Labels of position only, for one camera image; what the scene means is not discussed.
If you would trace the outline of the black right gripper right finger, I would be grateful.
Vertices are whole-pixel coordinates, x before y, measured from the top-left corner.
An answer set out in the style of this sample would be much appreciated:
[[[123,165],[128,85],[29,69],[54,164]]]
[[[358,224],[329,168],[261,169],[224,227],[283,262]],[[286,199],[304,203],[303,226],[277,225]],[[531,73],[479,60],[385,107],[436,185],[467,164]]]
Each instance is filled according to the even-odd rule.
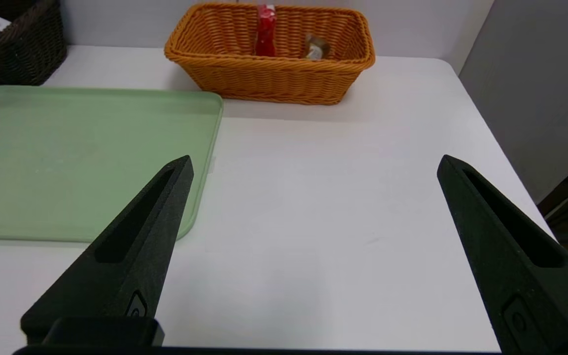
[[[466,162],[437,179],[500,350],[568,354],[568,252]]]

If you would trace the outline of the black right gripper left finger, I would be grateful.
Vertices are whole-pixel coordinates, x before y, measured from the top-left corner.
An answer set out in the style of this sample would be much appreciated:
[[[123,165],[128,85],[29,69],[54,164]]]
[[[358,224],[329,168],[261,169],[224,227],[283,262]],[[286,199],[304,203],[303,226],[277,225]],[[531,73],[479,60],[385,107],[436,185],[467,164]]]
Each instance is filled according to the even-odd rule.
[[[160,346],[155,319],[194,177],[191,157],[154,175],[25,312],[29,346]]]

